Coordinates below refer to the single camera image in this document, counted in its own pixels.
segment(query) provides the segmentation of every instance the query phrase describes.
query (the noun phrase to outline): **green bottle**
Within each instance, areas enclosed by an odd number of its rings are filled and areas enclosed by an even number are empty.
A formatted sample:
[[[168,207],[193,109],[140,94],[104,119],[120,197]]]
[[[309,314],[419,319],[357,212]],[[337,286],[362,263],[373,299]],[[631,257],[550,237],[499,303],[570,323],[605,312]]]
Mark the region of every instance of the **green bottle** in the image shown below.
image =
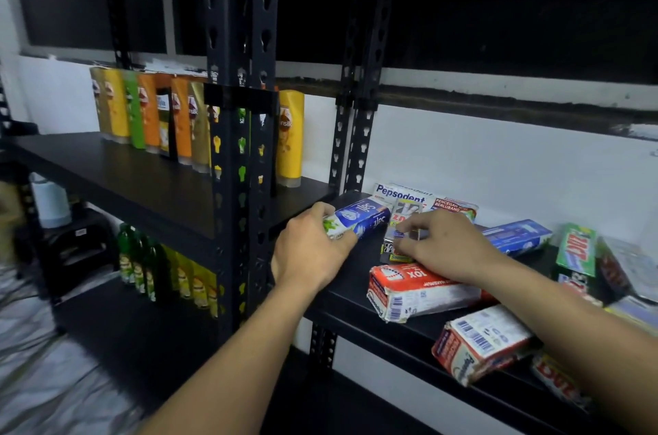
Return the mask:
[[[144,256],[146,292],[153,303],[163,303],[171,297],[171,277],[169,259],[160,243],[149,239],[149,247]]]
[[[119,245],[119,271],[121,273],[121,281],[123,281],[124,284],[134,284],[135,275],[132,271],[132,262],[130,260],[130,250],[134,242],[132,239],[132,229],[125,222],[119,226],[117,243]]]
[[[133,70],[121,70],[121,76],[126,88],[127,119],[130,125],[130,139],[137,149],[145,149],[144,125],[142,123],[142,107],[139,102],[137,74]]]
[[[146,285],[144,280],[144,255],[147,252],[146,236],[139,231],[134,230],[134,243],[131,250],[130,260],[132,261],[132,270],[135,274],[135,288],[141,294],[146,294]]]

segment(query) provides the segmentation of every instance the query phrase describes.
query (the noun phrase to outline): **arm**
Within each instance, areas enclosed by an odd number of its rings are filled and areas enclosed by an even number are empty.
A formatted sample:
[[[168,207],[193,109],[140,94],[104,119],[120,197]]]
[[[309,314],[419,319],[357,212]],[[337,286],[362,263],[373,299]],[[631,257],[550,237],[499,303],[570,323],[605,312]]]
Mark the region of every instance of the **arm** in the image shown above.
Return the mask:
[[[316,203],[288,223],[272,258],[275,288],[140,435],[258,433],[301,317],[357,241],[353,232],[329,240],[322,227],[328,213],[331,206]]]
[[[658,339],[498,252],[459,213],[436,210],[398,224],[428,229],[398,248],[431,271],[489,291],[623,427],[658,432]]]

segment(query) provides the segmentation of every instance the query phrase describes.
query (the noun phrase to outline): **pepsodent logo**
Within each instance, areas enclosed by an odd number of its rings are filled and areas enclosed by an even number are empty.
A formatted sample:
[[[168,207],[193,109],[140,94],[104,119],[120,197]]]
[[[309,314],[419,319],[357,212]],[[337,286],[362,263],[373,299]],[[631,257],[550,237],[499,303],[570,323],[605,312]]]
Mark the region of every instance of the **pepsodent logo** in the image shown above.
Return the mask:
[[[378,184],[376,192],[380,192],[380,191],[384,196],[392,196],[393,198],[399,198],[399,199],[410,199],[411,201],[417,201],[419,203],[425,202],[425,198],[418,198],[417,196],[414,196],[409,193],[402,194],[397,191],[386,189],[385,187],[383,187],[382,184]]]
[[[458,382],[462,382],[464,376],[466,376],[466,372],[468,371],[468,366],[471,364],[475,364],[475,359],[473,359],[471,354],[468,354],[464,359],[464,364],[461,365],[461,369],[459,367],[453,367],[453,376]]]

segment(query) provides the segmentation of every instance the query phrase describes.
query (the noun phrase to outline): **barcode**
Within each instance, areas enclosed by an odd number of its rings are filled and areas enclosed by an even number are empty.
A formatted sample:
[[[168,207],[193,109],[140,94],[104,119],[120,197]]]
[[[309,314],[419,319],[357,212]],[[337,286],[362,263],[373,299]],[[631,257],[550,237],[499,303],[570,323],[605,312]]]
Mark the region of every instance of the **barcode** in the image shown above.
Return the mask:
[[[490,350],[494,349],[494,346],[489,343],[489,341],[484,338],[480,333],[475,331],[473,329],[473,326],[471,326],[468,321],[459,321],[456,323],[457,326],[461,328],[462,331],[465,332],[466,337],[472,339],[475,341],[475,344],[480,347],[480,349],[483,352],[489,352]]]
[[[402,297],[396,296],[393,297],[393,303],[391,304],[390,320],[398,321],[400,314],[402,314]]]

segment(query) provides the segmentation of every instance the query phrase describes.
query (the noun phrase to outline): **right hand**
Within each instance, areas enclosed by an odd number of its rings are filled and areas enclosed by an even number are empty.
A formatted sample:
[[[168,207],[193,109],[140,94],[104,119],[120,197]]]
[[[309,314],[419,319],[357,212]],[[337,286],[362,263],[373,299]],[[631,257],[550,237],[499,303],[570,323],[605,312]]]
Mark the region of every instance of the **right hand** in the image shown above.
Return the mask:
[[[427,229],[429,236],[423,240],[404,237],[395,240],[393,245],[448,279],[481,288],[482,276],[491,265],[508,260],[462,213],[439,208],[414,214],[396,228],[400,232]]]

